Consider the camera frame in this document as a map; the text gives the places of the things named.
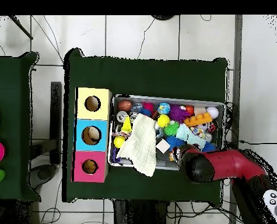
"orange block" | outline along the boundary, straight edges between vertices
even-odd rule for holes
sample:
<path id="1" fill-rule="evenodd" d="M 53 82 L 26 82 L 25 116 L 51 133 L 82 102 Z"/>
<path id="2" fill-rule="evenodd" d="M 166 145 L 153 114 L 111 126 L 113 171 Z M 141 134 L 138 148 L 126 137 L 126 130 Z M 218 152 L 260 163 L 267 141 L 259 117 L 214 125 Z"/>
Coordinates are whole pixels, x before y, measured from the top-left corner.
<path id="1" fill-rule="evenodd" d="M 204 124 L 208 122 L 212 122 L 212 118 L 210 117 L 209 113 L 198 114 L 197 116 L 192 116 L 184 120 L 185 125 L 188 127 L 192 127 L 195 125 Z"/>

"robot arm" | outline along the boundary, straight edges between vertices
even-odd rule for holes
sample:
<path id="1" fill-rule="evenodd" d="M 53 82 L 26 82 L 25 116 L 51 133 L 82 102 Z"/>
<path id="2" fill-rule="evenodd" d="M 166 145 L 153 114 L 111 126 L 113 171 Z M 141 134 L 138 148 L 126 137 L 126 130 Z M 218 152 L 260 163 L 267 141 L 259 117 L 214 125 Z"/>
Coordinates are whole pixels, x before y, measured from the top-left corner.
<path id="1" fill-rule="evenodd" d="M 277 187 L 253 157 L 235 149 L 202 153 L 192 145 L 174 148 L 173 156 L 193 182 L 232 178 L 244 224 L 277 224 Z"/>

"gray bin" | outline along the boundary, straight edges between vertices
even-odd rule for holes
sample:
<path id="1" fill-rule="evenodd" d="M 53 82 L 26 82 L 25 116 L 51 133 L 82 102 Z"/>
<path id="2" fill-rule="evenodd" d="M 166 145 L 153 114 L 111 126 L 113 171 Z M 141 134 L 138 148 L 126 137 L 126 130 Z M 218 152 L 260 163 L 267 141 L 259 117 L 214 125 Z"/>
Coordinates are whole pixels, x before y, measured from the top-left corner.
<path id="1" fill-rule="evenodd" d="M 137 102 L 150 102 L 155 105 L 157 108 L 158 105 L 162 102 L 166 102 L 168 104 L 176 104 L 179 106 L 182 105 L 190 105 L 194 107 L 216 107 L 219 111 L 218 117 L 215 121 L 218 123 L 216 131 L 213 133 L 213 140 L 214 143 L 218 148 L 223 148 L 223 138 L 225 136 L 225 117 L 226 117 L 226 106 L 223 103 L 219 102 L 212 102 L 212 101 L 198 101 L 198 100 L 180 100 L 180 99 L 169 99 L 169 98 L 157 98 L 157 97 L 147 97 L 147 96 L 135 96 L 129 95 L 129 97 L 125 97 L 124 95 L 115 95 L 112 98 L 111 107 L 110 107 L 110 115 L 113 116 L 110 122 L 110 135 L 108 140 L 108 163 L 112 166 L 123 166 L 123 167 L 133 167 L 132 163 L 125 158 L 121 158 L 119 163 L 114 163 L 111 159 L 111 151 L 114 148 L 113 144 L 113 136 L 112 133 L 116 127 L 116 114 L 118 111 L 118 103 L 122 100 L 130 100 L 133 103 Z M 177 164 L 175 162 L 171 162 L 169 159 L 169 151 L 166 151 L 164 154 L 161 153 L 158 149 L 156 149 L 156 169 L 165 169 L 165 170 L 178 170 Z"/>

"dark green mat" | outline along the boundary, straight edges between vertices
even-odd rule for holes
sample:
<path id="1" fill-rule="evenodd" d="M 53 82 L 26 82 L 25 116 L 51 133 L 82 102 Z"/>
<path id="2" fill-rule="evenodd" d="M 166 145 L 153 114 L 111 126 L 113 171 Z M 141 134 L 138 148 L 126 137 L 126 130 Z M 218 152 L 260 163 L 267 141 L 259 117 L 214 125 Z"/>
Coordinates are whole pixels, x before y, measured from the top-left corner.
<path id="1" fill-rule="evenodd" d="M 0 57 L 0 142 L 5 156 L 0 169 L 6 176 L 0 182 L 0 199 L 38 201 L 28 186 L 30 159 L 30 86 L 29 72 L 37 53 L 20 58 Z"/>
<path id="2" fill-rule="evenodd" d="M 70 50 L 65 57 L 64 148 L 68 148 L 68 155 L 63 157 L 63 199 L 210 201 L 219 206 L 219 181 L 191 184 L 176 171 L 156 170 L 153 177 L 146 177 L 133 168 L 110 166 L 105 183 L 71 182 L 73 122 L 75 87 L 106 88 L 113 94 L 225 102 L 226 68 L 224 58 L 214 62 L 86 58 L 78 49 Z"/>

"white cloth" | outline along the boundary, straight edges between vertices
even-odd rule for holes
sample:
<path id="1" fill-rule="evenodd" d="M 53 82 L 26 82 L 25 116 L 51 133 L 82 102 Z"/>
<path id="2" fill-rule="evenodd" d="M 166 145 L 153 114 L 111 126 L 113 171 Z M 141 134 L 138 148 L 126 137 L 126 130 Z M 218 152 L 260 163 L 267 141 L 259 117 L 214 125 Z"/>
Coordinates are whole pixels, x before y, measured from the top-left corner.
<path id="1" fill-rule="evenodd" d="M 130 159 L 140 173 L 152 177 L 156 168 L 155 121 L 138 114 L 131 136 L 123 143 L 118 157 Z"/>

